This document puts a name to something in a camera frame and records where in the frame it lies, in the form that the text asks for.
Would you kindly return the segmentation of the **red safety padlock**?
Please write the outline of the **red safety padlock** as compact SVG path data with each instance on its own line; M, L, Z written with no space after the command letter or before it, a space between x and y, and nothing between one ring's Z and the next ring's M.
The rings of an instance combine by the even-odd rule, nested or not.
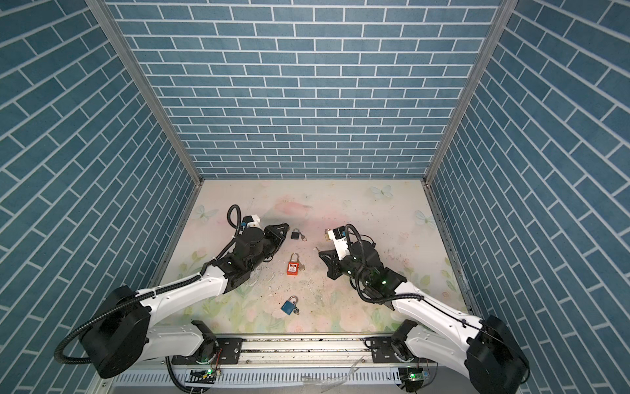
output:
M292 253L287 264L286 274L288 276L297 276L300 272L300 256L298 253Z

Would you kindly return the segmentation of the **blue padlock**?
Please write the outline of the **blue padlock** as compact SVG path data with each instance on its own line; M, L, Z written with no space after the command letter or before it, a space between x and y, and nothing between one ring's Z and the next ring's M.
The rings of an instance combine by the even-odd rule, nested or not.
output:
M296 295L292 295L281 307L281 311L286 315L293 315L294 308L298 308L297 303L299 302L299 298Z

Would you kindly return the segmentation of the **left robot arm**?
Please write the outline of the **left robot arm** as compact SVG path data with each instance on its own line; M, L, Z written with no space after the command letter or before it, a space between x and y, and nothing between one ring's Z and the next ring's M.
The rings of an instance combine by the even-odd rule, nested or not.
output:
M87 322L74 328L53 352L59 364L91 364L103 379L125 372L139 361L190 357L213 364L219 357L216 335L206 323L163 327L161 322L202 300L222 296L247 282L272 261L290 230L287 223L261 226L256 215L243 216L231 205L227 221L234 231L228 244L198 272L166 285L133 291L115 289Z

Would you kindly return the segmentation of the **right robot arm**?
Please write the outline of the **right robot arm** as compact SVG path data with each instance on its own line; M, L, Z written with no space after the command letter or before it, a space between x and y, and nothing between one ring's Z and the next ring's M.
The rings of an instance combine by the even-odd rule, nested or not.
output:
M318 255L330 279L346 275L362 301L405 316L390 339L403 362L434 361L468 378L480 393L515 393L528 382L529 360L501 319L469 315L431 297L386 267L376 244L350 223L326 230L325 237L334 247Z

